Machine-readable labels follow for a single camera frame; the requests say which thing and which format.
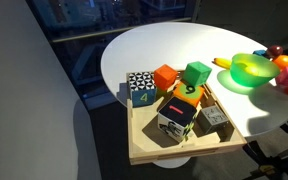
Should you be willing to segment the round orange fruit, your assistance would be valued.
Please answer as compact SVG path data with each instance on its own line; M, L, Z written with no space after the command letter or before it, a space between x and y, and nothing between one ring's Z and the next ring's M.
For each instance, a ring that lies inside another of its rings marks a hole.
M288 55L279 55L272 60L281 70L288 67Z

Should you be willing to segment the black clamp with blue grip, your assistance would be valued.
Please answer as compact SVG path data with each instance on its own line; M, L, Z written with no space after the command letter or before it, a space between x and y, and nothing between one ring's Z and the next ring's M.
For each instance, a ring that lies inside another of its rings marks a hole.
M288 134L288 121L280 128ZM251 141L243 146L244 152L256 162L258 167L243 180L256 180L267 177L269 180L281 180L282 175L288 175L288 149L276 156L266 156L257 141Z

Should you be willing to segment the blue number four cube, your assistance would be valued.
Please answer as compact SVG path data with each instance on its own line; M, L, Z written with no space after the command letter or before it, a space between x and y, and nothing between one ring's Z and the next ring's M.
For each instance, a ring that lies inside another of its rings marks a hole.
M128 85L134 107L148 106L155 102L157 89L151 72L129 73Z

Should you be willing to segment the green cube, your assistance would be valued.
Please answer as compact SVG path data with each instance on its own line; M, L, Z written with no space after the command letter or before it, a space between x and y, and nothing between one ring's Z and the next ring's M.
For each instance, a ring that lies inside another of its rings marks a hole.
M192 86L200 86L206 83L211 72L210 67L196 61L187 64L183 79Z

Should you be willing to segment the teal blue block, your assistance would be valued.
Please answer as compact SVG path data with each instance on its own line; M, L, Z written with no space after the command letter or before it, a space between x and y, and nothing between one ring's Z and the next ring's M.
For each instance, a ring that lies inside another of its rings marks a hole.
M262 57L265 57L267 59L270 59L269 55L266 53L266 50L255 50L255 51L253 51L252 54L255 54L255 55L262 56Z

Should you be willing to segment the green translucent plastic bowl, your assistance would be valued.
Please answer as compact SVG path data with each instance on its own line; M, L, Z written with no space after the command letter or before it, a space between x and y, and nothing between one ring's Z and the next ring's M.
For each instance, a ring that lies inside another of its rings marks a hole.
M239 53L232 57L230 75L239 85L258 87L279 74L279 67L263 56Z

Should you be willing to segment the dark red plum toy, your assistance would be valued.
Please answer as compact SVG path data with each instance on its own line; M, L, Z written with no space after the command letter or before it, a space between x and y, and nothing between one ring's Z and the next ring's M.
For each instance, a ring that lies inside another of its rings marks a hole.
M281 55L283 53L283 48L281 46L278 45L273 45L270 46L267 50L266 50L266 54L269 58L273 59L278 57L279 55Z

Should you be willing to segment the wooden tray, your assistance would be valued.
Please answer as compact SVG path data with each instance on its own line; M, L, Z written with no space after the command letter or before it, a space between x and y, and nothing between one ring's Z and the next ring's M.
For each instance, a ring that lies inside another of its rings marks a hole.
M188 139L177 142L158 129L158 110L171 98L172 85L152 105L134 108L127 97L128 147L131 165L154 163L184 157L196 157L235 151L246 144L246 140L231 120L225 107L208 84L197 106L202 108L217 106L228 118L228 123L220 130L204 134L198 123L188 133Z

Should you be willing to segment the grey patterned cube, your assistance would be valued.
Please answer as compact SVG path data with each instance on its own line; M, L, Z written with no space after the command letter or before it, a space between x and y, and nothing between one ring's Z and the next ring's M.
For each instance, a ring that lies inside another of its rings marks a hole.
M210 106L200 110L197 123L204 134L209 134L222 129L228 118L217 106Z

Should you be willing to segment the yellow banana toy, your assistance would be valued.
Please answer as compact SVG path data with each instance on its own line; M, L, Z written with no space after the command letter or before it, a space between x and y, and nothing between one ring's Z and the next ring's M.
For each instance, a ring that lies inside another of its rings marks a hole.
M229 69L231 67L231 60L224 59L224 58L215 58L213 62L224 69Z

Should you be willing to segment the black and white cube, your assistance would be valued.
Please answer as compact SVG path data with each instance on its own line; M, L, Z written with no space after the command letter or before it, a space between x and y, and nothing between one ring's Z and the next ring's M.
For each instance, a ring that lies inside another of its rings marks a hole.
M182 142L194 125L196 113L194 106L172 97L158 111L158 128L177 142Z

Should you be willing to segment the white table pedestal base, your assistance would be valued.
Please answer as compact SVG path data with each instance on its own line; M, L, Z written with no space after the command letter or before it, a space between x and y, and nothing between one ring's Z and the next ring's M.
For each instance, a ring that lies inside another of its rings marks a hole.
M155 161L154 164L161 168L173 169L186 164L189 160L190 160L189 157L175 158L175 159Z

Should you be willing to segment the orange number nine cube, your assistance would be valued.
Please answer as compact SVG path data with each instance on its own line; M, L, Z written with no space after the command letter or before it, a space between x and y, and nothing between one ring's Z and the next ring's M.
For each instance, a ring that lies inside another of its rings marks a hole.
M180 81L173 90L173 96L197 107L204 91L205 89L201 86L194 87Z

